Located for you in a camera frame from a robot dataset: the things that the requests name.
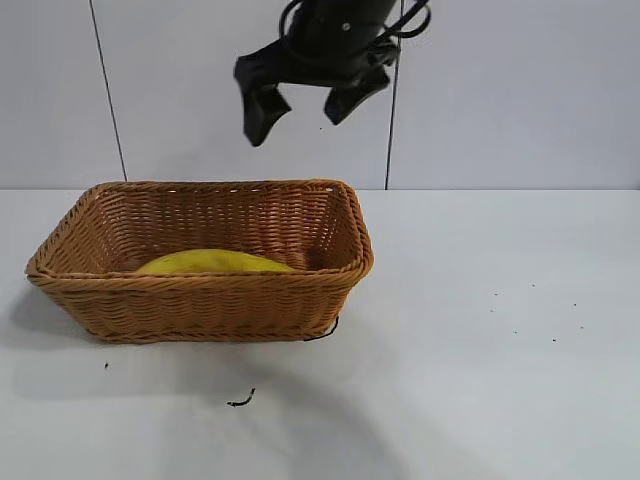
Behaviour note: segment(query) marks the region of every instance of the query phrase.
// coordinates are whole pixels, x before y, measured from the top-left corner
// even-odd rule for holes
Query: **woven basket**
[[[195,248],[296,271],[132,273]],[[340,182],[108,183],[78,200],[27,275],[107,342],[300,340],[331,326],[372,262],[358,200]]]

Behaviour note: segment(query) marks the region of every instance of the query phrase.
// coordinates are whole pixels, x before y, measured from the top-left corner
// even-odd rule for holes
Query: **yellow fruit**
[[[290,272],[293,268],[268,258],[218,249],[185,250],[151,260],[136,273]]]

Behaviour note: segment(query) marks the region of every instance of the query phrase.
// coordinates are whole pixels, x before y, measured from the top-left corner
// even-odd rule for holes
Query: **basket rim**
[[[135,272],[104,272],[104,273],[85,273],[85,272],[55,272],[45,266],[41,262],[51,249],[55,248],[65,237],[71,232],[73,222],[78,221],[83,210],[88,208],[90,202],[97,198],[101,193],[107,191],[131,192],[141,189],[154,190],[178,190],[178,189],[198,189],[206,188],[211,190],[216,187],[224,187],[228,189],[230,186],[237,186],[238,189],[296,189],[300,187],[311,188],[340,188],[347,197],[349,213],[357,227],[357,241],[359,253],[352,262],[341,268],[326,268],[321,270],[293,270],[289,272],[260,271],[260,272],[203,272],[203,273],[175,273],[175,274],[148,274]],[[362,211],[358,202],[355,190],[348,184],[340,180],[331,179],[310,179],[310,180],[266,180],[266,181],[241,181],[241,182],[156,182],[156,181],[136,181],[136,182],[105,182],[98,184],[86,190],[76,201],[69,212],[60,220],[55,229],[40,245],[36,253],[29,260],[25,273],[31,280],[42,281],[64,281],[64,283],[74,281],[100,281],[109,280],[110,282],[122,280],[131,283],[135,280],[167,282],[167,280],[179,281],[180,279],[200,279],[202,281],[224,279],[224,278],[256,278],[256,277],[327,277],[327,276],[348,276],[351,277],[358,272],[359,276],[366,275],[373,265],[373,251],[371,248],[371,239],[367,228],[364,224]]]

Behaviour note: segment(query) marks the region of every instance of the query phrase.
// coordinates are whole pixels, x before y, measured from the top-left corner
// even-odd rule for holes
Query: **white wall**
[[[0,5],[0,188],[122,179],[87,0]]]
[[[432,0],[392,188],[640,187],[640,3]]]
[[[640,4],[432,1],[403,45],[391,188],[640,186]],[[293,112],[244,138],[233,65],[285,3],[94,0],[130,179],[384,187],[391,89],[333,127],[326,90],[284,86]],[[123,178],[88,0],[3,2],[0,65],[0,188]]]
[[[339,127],[325,89],[284,86],[293,107],[258,149],[242,133],[236,57],[276,39],[287,0],[95,0],[129,179],[336,177],[383,188],[391,89]]]

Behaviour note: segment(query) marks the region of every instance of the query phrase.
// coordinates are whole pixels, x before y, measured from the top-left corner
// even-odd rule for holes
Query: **white table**
[[[335,335],[149,346],[22,275],[79,193],[0,192],[0,478],[640,478],[640,192],[362,192]]]

